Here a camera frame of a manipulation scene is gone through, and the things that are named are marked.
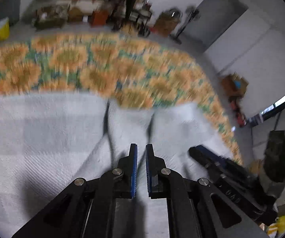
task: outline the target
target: gray door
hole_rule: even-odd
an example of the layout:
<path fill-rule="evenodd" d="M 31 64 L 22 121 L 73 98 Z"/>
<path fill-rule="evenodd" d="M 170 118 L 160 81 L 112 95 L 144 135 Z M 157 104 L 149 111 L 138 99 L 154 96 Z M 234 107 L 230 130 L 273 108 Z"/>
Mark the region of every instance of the gray door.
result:
<path fill-rule="evenodd" d="M 200 41 L 206 50 L 247 7 L 239 0 L 203 0 L 198 9 L 201 17 L 189 23 L 184 34 Z"/>

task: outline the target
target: brown box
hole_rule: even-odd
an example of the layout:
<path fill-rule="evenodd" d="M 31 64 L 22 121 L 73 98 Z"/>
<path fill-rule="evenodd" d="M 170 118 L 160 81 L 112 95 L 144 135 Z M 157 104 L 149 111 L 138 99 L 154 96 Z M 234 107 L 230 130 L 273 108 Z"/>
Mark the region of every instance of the brown box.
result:
<path fill-rule="evenodd" d="M 35 27 L 38 30 L 46 28 L 61 28 L 67 21 L 67 11 L 69 5 L 53 5 L 37 9 Z M 42 14 L 46 13 L 45 19 L 42 19 Z"/>
<path fill-rule="evenodd" d="M 165 13 L 161 13 L 154 25 L 154 29 L 159 35 L 167 37 L 179 23 L 180 20 L 172 18 Z"/>
<path fill-rule="evenodd" d="M 240 82 L 240 89 L 236 88 L 234 81 Z M 243 77 L 240 78 L 237 74 L 233 74 L 224 77 L 221 80 L 221 85 L 228 97 L 243 97 L 248 86 L 248 81 L 246 81 Z"/>
<path fill-rule="evenodd" d="M 68 22 L 82 22 L 83 17 L 85 16 L 84 13 L 78 8 L 78 7 L 73 7 L 72 9 L 69 10 L 68 14 Z"/>
<path fill-rule="evenodd" d="M 109 15 L 108 11 L 93 11 L 91 18 L 92 27 L 105 25 L 108 15 Z"/>

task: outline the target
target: sunflower pattern rug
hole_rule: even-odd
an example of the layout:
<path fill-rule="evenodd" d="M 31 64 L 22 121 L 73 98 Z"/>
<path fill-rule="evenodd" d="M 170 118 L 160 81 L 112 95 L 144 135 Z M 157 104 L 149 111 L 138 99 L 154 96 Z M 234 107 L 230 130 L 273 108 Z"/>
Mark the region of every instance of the sunflower pattern rug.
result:
<path fill-rule="evenodd" d="M 242 163 L 217 95 L 185 52 L 111 33 L 40 36 L 0 47 L 0 95 L 50 91 L 90 91 L 125 108 L 195 101 Z"/>

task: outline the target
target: white textured fabric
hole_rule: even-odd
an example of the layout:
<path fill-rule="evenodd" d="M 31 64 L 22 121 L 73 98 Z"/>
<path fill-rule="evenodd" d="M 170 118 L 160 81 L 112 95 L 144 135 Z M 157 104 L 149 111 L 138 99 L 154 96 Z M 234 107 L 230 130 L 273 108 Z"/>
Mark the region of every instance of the white textured fabric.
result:
<path fill-rule="evenodd" d="M 115 237 L 168 237 L 166 200 L 148 198 L 145 146 L 183 177 L 205 170 L 188 158 L 204 144 L 230 156 L 196 104 L 120 109 L 88 93 L 0 97 L 0 236 L 11 237 L 77 177 L 98 178 L 138 145 L 136 198 L 118 200 Z"/>

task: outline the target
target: metal screw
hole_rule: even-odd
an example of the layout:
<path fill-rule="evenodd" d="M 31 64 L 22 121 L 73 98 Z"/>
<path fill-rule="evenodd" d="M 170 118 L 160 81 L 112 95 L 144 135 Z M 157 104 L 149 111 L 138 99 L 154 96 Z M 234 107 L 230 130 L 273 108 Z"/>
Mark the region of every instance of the metal screw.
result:
<path fill-rule="evenodd" d="M 82 178 L 77 178 L 75 181 L 74 181 L 74 184 L 77 185 L 77 186 L 81 186 L 84 184 L 84 179 Z"/>
<path fill-rule="evenodd" d="M 200 178 L 199 183 L 200 183 L 200 185 L 206 186 L 209 184 L 209 181 L 206 178 Z"/>
<path fill-rule="evenodd" d="M 114 168 L 112 172 L 116 176 L 119 176 L 122 173 L 122 170 L 120 168 Z"/>
<path fill-rule="evenodd" d="M 161 173 L 164 175 L 169 175 L 171 173 L 171 170 L 169 168 L 162 168 Z"/>

